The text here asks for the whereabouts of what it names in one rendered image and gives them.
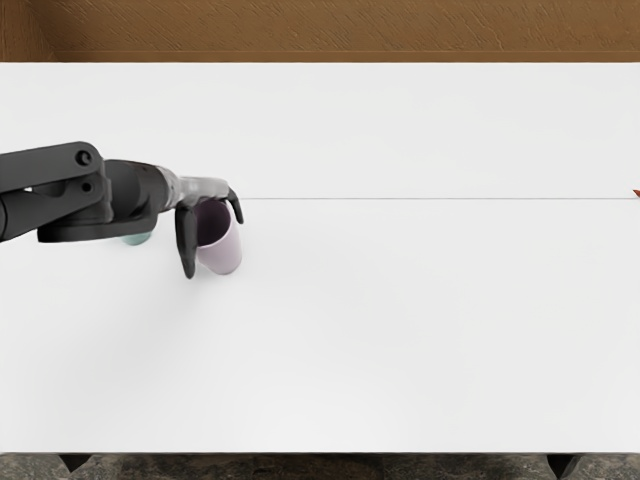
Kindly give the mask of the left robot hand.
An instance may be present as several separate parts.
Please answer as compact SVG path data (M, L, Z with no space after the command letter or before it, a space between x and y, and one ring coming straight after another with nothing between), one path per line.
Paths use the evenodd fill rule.
M168 207L175 211L177 249L184 274L191 279L196 272L196 265L201 264L196 256L195 207L209 199L226 202L238 222L238 228L244 223L243 212L238 195L223 179L176 177L170 182L170 192Z

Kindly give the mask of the pale lilac cup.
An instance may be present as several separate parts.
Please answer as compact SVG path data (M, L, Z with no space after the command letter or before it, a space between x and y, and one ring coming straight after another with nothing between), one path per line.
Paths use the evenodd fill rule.
M238 222L226 202L205 200L195 207L197 226L196 256L218 275L234 272L242 261Z

